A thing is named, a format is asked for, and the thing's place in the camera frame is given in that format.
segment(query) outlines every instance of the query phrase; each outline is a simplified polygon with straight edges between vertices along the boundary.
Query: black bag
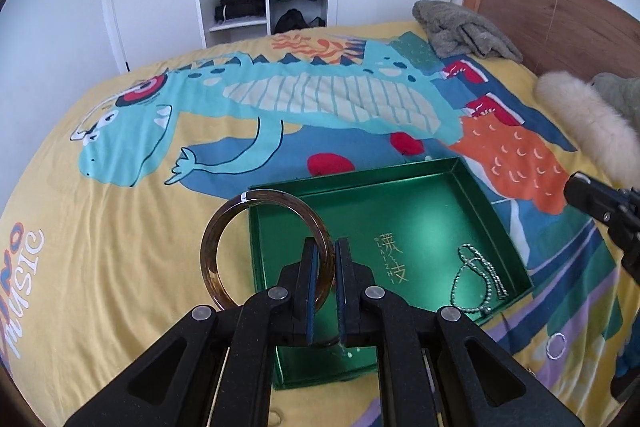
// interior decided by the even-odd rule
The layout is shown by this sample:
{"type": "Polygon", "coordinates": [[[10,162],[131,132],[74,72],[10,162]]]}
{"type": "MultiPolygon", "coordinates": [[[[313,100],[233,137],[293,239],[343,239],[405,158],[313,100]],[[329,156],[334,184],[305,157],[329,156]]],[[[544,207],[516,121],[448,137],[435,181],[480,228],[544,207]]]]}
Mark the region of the black bag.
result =
{"type": "Polygon", "coordinates": [[[304,30],[306,28],[309,28],[309,25],[306,23],[300,10],[291,9],[280,17],[273,32],[284,33],[292,30],[304,30]]]}

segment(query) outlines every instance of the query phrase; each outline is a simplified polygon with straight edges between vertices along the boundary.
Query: wooden headboard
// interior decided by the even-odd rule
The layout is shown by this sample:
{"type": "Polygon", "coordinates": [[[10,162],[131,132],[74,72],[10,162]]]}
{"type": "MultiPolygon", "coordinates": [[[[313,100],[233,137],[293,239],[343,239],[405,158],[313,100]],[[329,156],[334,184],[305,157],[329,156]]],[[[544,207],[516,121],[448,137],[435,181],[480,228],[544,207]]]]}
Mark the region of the wooden headboard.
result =
{"type": "Polygon", "coordinates": [[[465,0],[520,49],[536,75],[640,77],[640,22],[607,0],[465,0]]]}

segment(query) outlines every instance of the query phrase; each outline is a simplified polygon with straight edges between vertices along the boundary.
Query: shelf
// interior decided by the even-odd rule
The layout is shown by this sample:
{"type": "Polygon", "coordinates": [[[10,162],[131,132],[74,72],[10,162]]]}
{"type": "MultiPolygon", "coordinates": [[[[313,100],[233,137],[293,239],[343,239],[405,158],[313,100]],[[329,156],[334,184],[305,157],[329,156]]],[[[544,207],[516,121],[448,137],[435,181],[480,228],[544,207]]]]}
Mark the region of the shelf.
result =
{"type": "Polygon", "coordinates": [[[266,23],[267,17],[240,17],[215,24],[209,28],[209,31],[219,32],[222,30],[232,30],[233,28],[244,28],[246,26],[259,26],[266,23]]]}

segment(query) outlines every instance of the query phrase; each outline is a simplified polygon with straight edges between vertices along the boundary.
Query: bangle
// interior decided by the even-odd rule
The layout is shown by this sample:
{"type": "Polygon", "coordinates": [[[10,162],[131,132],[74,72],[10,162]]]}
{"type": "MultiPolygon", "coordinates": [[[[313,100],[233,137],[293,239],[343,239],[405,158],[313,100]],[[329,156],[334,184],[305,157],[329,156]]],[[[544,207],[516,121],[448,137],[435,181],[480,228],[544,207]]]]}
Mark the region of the bangle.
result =
{"type": "Polygon", "coordinates": [[[273,203],[293,210],[306,223],[316,240],[320,260],[315,295],[316,311],[318,311],[329,296],[334,281],[334,244],[320,216],[308,204],[291,194],[269,188],[243,192],[224,203],[211,217],[200,245],[200,269],[207,291],[221,311],[238,306],[226,292],[220,279],[217,260],[218,244],[223,230],[234,217],[250,206],[265,203],[273,203]]]}

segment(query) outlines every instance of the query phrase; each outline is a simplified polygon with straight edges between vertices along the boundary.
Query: cabinet drawer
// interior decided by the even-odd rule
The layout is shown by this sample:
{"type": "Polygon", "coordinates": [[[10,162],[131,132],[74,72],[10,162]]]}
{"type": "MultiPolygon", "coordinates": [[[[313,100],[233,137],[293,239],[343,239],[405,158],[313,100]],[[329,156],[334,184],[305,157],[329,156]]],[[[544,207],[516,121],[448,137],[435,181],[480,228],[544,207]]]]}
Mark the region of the cabinet drawer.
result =
{"type": "Polygon", "coordinates": [[[338,0],[336,24],[360,26],[414,20],[411,11],[420,0],[338,0]]]}

